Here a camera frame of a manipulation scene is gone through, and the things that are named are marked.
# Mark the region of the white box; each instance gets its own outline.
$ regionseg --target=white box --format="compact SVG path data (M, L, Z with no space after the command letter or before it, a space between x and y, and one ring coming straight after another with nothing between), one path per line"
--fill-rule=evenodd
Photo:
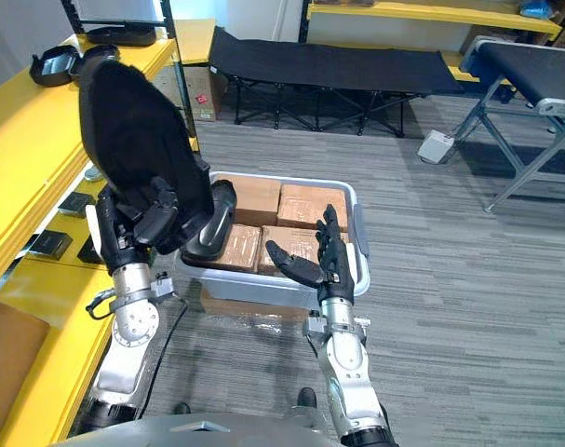
M438 164L453 146L453 137L445 133L431 130L424 139L417 153L420 158L428 163Z
M276 177L271 175L241 174L237 172L211 172L209 177L215 180L218 174L242 175L279 180L282 184L304 184L310 186L330 187L344 190L346 197L346 210L348 213L348 238L353 243L356 257L355 296L362 295L369 289L370 275L367 257L361 247L367 246L366 236L362 230L362 223L356 223L360 215L356 212L359 207L356 193L352 186L344 182L298 179L293 177ZM267 277L252 273L229 272L213 268L193 267L178 261L181 271L191 277L197 278L206 291L214 298L221 300L248 301L268 305L286 305L306 309L319 309L317 292L315 289L305 287L289 278Z

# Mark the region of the cable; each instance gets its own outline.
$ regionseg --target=cable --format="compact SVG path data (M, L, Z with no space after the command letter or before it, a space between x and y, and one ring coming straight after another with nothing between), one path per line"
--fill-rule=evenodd
M162 352L160 352L160 357L158 358L158 362L155 365L154 374L152 375L152 380L150 381L150 386L148 386L148 393L145 397L145 402L143 403L143 407L141 407L141 411L138 414L137 419L142 419L143 415L145 414L145 410L147 410L147 408L148 408L148 404L150 403L150 398L152 397L152 390L154 389L155 378L158 376L158 370L160 369L160 365L162 364L162 359L164 358L164 354L167 352L168 342L170 342L170 339L172 338L172 334L174 333L174 330L177 329L177 326L179 325L179 322L181 321L182 316L185 315L185 312L187 312L188 308L189 308L189 305L187 304L187 302L183 301L183 306L182 306L181 312L177 316L177 319L175 319L174 324L172 325L172 328L170 328L170 332L168 333L167 341L162 346Z

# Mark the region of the black shoe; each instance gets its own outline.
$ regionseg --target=black shoe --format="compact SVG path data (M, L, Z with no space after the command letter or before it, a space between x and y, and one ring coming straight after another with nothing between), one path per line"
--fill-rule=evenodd
M173 414L191 414L191 409L189 408L189 405L187 405L185 402L179 402L174 407L174 410L172 410L172 413Z
M317 396L313 388L302 388L297 398L297 405L299 407L317 408Z

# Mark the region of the plastic bag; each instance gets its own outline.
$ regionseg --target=plastic bag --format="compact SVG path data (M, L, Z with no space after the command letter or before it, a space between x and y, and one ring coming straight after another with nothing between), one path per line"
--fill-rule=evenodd
M553 9L546 0L530 0L520 6L520 15L549 20L553 16Z

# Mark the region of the wall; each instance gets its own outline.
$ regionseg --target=wall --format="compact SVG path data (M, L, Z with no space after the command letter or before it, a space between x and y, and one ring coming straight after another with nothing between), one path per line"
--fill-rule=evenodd
M85 19L154 19L151 0L76 0ZM0 85L73 33L60 0L0 0Z
M228 0L226 29L239 39L296 42L302 4L302 0ZM276 26L278 11L281 14Z
M215 18L240 39L296 42L302 0L171 0L175 19Z
M471 25L385 17L314 14L308 42L458 51Z
M59 0L0 1L0 84L72 32Z

